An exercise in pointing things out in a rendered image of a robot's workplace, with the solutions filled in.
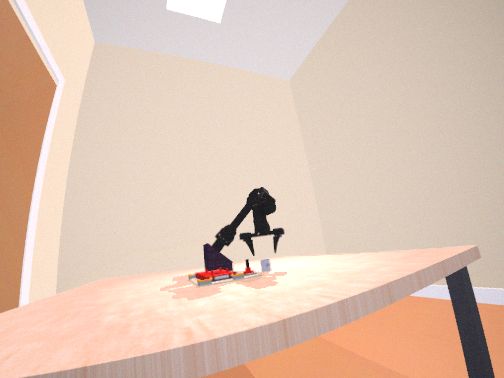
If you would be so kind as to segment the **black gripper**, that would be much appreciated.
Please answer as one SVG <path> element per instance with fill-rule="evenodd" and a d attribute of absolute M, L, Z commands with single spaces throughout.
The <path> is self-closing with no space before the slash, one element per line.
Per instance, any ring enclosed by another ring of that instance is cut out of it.
<path fill-rule="evenodd" d="M 253 240 L 251 240 L 251 238 L 274 235 L 275 236 L 275 237 L 273 237 L 274 251 L 276 254 L 278 241 L 282 237 L 282 235 L 285 235 L 284 229 L 283 228 L 276 228 L 276 229 L 273 229 L 273 231 L 268 231 L 266 217 L 258 217 L 258 218 L 254 218 L 253 220 L 254 220 L 253 223 L 254 223 L 254 228 L 255 228 L 254 233 L 253 234 L 241 233 L 239 235 L 239 239 L 243 240 L 243 242 L 245 242 L 248 245 L 253 256 L 255 256 L 254 247 L 253 247 Z M 264 232 L 266 232 L 266 234 L 263 234 Z M 260 234 L 258 234 L 258 233 L 260 233 Z"/>

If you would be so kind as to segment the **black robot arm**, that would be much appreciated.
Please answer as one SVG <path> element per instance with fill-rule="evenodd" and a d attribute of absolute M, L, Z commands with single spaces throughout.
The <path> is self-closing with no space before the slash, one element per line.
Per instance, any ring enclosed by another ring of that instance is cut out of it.
<path fill-rule="evenodd" d="M 276 211 L 275 202 L 276 200 L 264 187 L 255 188 L 254 190 L 252 190 L 248 195 L 246 205 L 235 217 L 232 223 L 222 228 L 214 236 L 216 237 L 216 240 L 214 241 L 214 244 L 212 246 L 219 252 L 224 245 L 229 246 L 229 244 L 234 241 L 238 226 L 242 223 L 242 221 L 251 210 L 253 212 L 253 219 L 258 217 L 266 217 L 267 215 L 272 214 Z"/>

